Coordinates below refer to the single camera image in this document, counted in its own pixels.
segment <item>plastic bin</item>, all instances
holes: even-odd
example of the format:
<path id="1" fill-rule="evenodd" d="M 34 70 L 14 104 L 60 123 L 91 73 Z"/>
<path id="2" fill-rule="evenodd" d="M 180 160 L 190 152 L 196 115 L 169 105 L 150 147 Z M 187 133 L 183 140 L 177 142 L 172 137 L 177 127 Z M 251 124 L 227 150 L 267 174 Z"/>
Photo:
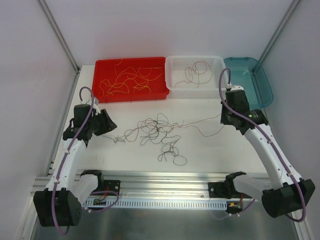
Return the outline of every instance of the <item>plastic bin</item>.
<path id="1" fill-rule="evenodd" d="M 169 94 L 165 57 L 95 62 L 92 91 L 100 103 L 164 100 Z"/>
<path id="2" fill-rule="evenodd" d="M 168 56 L 165 81 L 170 97 L 177 99 L 219 99 L 218 81 L 225 68 L 219 56 Z M 225 73 L 222 87 L 228 81 Z"/>
<path id="3" fill-rule="evenodd" d="M 229 57 L 224 60 L 231 69 L 231 84 L 243 87 L 250 109 L 262 109 L 273 100 L 267 75 L 261 63 L 251 57 Z"/>

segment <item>white table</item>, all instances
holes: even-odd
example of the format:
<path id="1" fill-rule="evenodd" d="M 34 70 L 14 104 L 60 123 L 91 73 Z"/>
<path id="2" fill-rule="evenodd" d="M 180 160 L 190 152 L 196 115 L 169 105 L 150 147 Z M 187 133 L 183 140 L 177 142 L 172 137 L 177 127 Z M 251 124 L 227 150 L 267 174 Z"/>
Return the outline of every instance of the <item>white table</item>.
<path id="1" fill-rule="evenodd" d="M 75 93 L 69 109 L 65 128 L 73 117 L 74 106 L 80 104 L 79 90 L 83 86 L 91 88 L 93 83 L 94 65 L 82 66 Z M 89 99 L 87 91 L 83 98 Z M 171 123 L 190 123 L 215 117 L 221 113 L 219 99 L 168 99 L 159 101 L 120 102 L 99 104 L 106 109 L 117 128 L 107 136 L 122 136 L 124 131 L 136 128 L 138 121 L 146 118 L 155 119 L 158 113 L 165 114 Z M 220 117 L 197 124 L 205 135 L 217 132 L 222 125 Z M 181 155 L 188 159 L 184 166 L 158 161 L 161 145 L 147 143 L 140 146 L 140 141 L 114 143 L 102 136 L 93 136 L 80 160 L 79 169 L 100 169 L 108 171 L 137 172 L 172 172 L 172 173 L 265 173 L 258 155 L 253 147 L 236 131 L 233 126 L 225 126 L 220 133 L 212 137 L 203 137 L 197 129 L 175 129 L 172 134 L 181 135 L 176 144 Z M 60 157 L 62 141 L 56 159 Z"/>

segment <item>teal bin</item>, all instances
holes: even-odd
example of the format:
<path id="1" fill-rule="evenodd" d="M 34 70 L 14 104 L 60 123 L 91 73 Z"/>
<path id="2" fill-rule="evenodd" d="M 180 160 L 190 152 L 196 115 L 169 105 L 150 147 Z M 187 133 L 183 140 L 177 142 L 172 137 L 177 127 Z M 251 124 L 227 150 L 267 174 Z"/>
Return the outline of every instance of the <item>teal bin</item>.
<path id="1" fill-rule="evenodd" d="M 243 87 L 250 109 L 263 109 L 273 100 L 267 75 L 261 63 L 251 57 L 228 57 L 225 66 L 231 69 L 231 84 Z"/>

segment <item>robotic arm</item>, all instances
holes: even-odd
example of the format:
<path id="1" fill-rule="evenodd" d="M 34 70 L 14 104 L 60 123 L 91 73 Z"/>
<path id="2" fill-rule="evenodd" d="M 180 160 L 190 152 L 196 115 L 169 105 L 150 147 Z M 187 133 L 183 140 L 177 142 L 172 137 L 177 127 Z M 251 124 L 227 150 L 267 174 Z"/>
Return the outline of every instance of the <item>robotic arm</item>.
<path id="1" fill-rule="evenodd" d="M 215 193 L 228 199 L 236 193 L 245 193 L 261 201 L 273 218 L 305 208 L 315 191 L 314 183 L 311 179 L 304 180 L 290 164 L 274 139 L 262 111 L 250 110 L 243 90 L 230 89 L 227 89 L 226 100 L 222 102 L 221 123 L 234 126 L 251 143 L 269 175 L 271 185 L 250 178 L 244 172 L 236 172 L 226 176 L 224 187 L 215 189 Z"/>
<path id="2" fill-rule="evenodd" d="M 100 111 L 94 102 L 91 105 L 76 105 L 73 113 L 74 118 L 63 132 L 63 150 L 58 167 L 45 190 L 36 191 L 33 197 L 43 227 L 78 225 L 82 204 L 94 190 L 103 188 L 104 177 L 100 170 L 86 170 L 76 184 L 74 180 L 80 156 L 93 134 L 100 136 L 114 130 L 117 125 L 112 122 L 107 111 Z"/>

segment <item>gray floor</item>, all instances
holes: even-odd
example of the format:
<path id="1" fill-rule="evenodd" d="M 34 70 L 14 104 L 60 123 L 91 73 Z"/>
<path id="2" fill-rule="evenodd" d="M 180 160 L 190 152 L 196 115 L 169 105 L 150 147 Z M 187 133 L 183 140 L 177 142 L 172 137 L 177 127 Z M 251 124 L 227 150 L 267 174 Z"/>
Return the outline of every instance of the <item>gray floor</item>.
<path id="1" fill-rule="evenodd" d="M 120 209 L 84 212 L 80 224 L 62 237 L 54 227 L 36 225 L 33 240 L 298 240 L 293 222 L 271 218 L 255 203 L 240 217 L 224 211 Z"/>

